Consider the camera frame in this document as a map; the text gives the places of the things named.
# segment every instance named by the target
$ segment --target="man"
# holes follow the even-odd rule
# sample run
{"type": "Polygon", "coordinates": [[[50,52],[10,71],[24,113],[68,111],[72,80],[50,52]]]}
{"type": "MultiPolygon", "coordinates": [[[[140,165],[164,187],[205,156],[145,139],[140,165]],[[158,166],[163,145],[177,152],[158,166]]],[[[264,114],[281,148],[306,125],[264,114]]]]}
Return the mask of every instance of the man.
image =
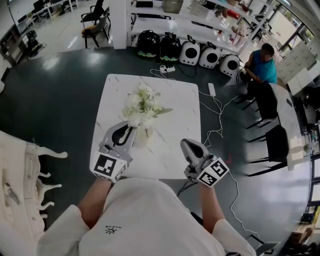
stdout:
{"type": "Polygon", "coordinates": [[[261,50],[255,50],[250,54],[249,60],[244,65],[246,75],[242,75],[241,78],[244,82],[248,82],[248,93],[246,95],[241,94],[241,97],[246,100],[252,100],[253,90],[263,82],[265,83],[277,83],[277,70],[273,60],[275,54],[274,48],[265,43],[261,50]]]}
{"type": "Polygon", "coordinates": [[[166,184],[127,178],[97,179],[37,244],[38,256],[255,256],[225,220],[215,190],[198,185],[202,227],[166,184]]]}

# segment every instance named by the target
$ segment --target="dark gray floor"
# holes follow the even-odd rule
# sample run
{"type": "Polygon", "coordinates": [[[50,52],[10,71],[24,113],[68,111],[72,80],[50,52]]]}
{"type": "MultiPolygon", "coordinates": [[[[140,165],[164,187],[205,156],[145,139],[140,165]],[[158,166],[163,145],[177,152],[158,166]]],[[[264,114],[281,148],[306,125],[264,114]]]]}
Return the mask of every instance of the dark gray floor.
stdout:
{"type": "MultiPolygon", "coordinates": [[[[0,130],[57,152],[68,152],[66,159],[40,157],[42,171],[52,174],[44,182],[62,184],[61,188],[48,191],[45,195],[46,201],[55,202],[46,210],[47,227],[70,204],[77,204],[95,179],[89,171],[89,160],[96,115],[107,75],[152,76],[150,69],[159,66],[151,60],[138,58],[132,49],[99,48],[41,57],[10,70],[5,79],[5,90],[0,96],[0,130]]],[[[194,67],[181,65],[181,68],[189,76],[194,74],[194,67]]],[[[195,83],[206,94],[209,93],[208,83],[213,83],[216,97],[223,104],[238,94],[239,87],[228,85],[232,84],[229,77],[218,69],[198,66],[197,76],[188,78],[176,68],[175,72],[169,73],[169,77],[195,83]]],[[[200,94],[199,99],[218,111],[211,98],[200,94]]],[[[210,151],[228,162],[230,172],[238,180],[240,198],[233,209],[245,227],[258,232],[264,241],[283,244],[307,205],[310,163],[302,164],[291,172],[283,168],[261,176],[245,176],[275,164],[248,164],[250,160],[266,157],[267,145],[265,142],[249,144],[246,140],[262,136],[275,125],[246,130],[245,127],[259,117],[256,108],[253,104],[242,111],[239,105],[230,103],[221,118],[223,138],[212,133],[210,151]]],[[[219,119],[217,114],[202,105],[200,113],[204,142],[207,131],[219,129],[219,119]]],[[[164,182],[178,191],[184,180],[164,182]]],[[[215,188],[227,220],[247,238],[250,233],[242,231],[241,224],[229,210],[237,195],[235,182],[228,175],[215,188]]],[[[180,198],[190,210],[201,215],[196,186],[180,198]]]]}

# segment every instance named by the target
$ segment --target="white cable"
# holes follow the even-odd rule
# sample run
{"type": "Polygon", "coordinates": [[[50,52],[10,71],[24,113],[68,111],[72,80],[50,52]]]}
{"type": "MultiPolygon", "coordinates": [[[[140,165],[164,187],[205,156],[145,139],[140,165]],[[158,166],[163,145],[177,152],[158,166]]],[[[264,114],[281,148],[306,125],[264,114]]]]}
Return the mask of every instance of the white cable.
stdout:
{"type": "Polygon", "coordinates": [[[150,69],[150,73],[151,73],[152,75],[157,76],[157,77],[162,78],[162,79],[168,79],[168,80],[174,80],[174,81],[176,81],[176,79],[167,78],[167,77],[166,77],[163,73],[161,73],[161,71],[158,70],[158,69],[152,68],[152,69],[150,69]],[[156,74],[156,73],[154,73],[154,72],[152,72],[152,71],[158,71],[158,72],[160,72],[161,75],[158,75],[158,74],[156,74]]]}
{"type": "Polygon", "coordinates": [[[217,98],[215,98],[215,97],[213,97],[213,96],[211,96],[211,95],[209,95],[209,94],[205,94],[205,93],[203,93],[203,92],[201,92],[201,91],[199,91],[199,93],[201,93],[202,95],[205,95],[205,96],[212,97],[214,103],[218,106],[219,111],[220,111],[220,112],[214,111],[214,110],[212,110],[211,108],[207,107],[207,106],[206,106],[205,104],[203,104],[202,102],[200,102],[200,104],[202,104],[203,106],[205,106],[207,109],[209,109],[210,111],[212,111],[212,112],[214,112],[214,113],[216,113],[216,114],[219,115],[220,129],[219,129],[219,130],[209,130],[209,131],[206,133],[206,140],[205,140],[205,142],[204,142],[203,144],[205,145],[205,144],[207,143],[207,141],[208,141],[208,142],[209,142],[209,145],[206,146],[206,148],[209,148],[209,147],[211,146],[211,142],[210,142],[210,139],[209,139],[211,133],[216,132],[216,133],[218,133],[218,134],[223,138],[223,135],[222,135],[223,126],[222,126],[222,123],[221,123],[221,115],[222,115],[222,113],[224,112],[225,107],[226,107],[232,100],[234,100],[235,98],[237,98],[238,96],[232,98],[227,104],[225,104],[225,105],[222,107],[221,101],[218,100],[217,98]]]}
{"type": "Polygon", "coordinates": [[[246,229],[246,228],[245,228],[244,223],[243,223],[240,219],[238,219],[238,218],[236,217],[236,214],[235,214],[234,210],[232,210],[232,207],[234,206],[235,202],[237,201],[237,199],[238,199],[239,196],[240,196],[240,192],[239,192],[239,187],[238,187],[238,181],[237,181],[234,177],[232,177],[230,171],[229,171],[229,174],[230,174],[231,179],[233,179],[233,180],[235,181],[235,184],[236,184],[236,192],[237,192],[236,198],[234,199],[233,203],[232,203],[231,206],[230,206],[230,210],[231,210],[234,218],[235,218],[238,222],[241,223],[241,226],[242,226],[242,228],[243,228],[244,231],[249,231],[250,233],[255,234],[255,235],[260,239],[260,237],[259,237],[259,235],[258,235],[257,232],[253,232],[253,231],[251,231],[250,229],[246,229]]]}

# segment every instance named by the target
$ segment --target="flower bouquet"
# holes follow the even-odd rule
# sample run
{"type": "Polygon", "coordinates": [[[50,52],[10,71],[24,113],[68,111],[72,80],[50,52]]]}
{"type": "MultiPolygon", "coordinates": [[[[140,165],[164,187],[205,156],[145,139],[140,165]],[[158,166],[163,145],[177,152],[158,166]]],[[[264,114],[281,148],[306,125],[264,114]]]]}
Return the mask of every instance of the flower bouquet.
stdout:
{"type": "Polygon", "coordinates": [[[160,114],[172,111],[172,108],[162,106],[160,96],[150,86],[139,84],[125,99],[122,113],[130,127],[138,128],[135,136],[138,147],[144,147],[152,136],[153,120],[160,114]]]}

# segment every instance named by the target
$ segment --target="marble table top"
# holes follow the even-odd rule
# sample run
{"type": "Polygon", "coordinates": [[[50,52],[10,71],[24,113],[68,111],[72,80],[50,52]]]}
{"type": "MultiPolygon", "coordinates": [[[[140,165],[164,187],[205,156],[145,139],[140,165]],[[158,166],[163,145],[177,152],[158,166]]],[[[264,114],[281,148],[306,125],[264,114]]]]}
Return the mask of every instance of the marble table top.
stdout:
{"type": "Polygon", "coordinates": [[[126,121],[122,114],[125,98],[139,84],[147,84],[161,93],[165,108],[173,111],[160,114],[153,123],[153,135],[145,148],[131,150],[133,161],[124,176],[151,179],[186,179],[188,165],[180,141],[184,138],[201,142],[200,106],[198,86],[175,80],[109,74],[106,78],[96,117],[92,139],[91,157],[99,150],[107,130],[126,121]]]}
{"type": "Polygon", "coordinates": [[[306,161],[303,150],[303,146],[305,145],[304,137],[301,136],[297,113],[290,93],[278,84],[271,83],[270,85],[278,101],[277,112],[280,124],[286,130],[288,136],[289,154],[287,164],[288,170],[292,171],[295,169],[295,165],[302,163],[304,160],[306,161]]]}

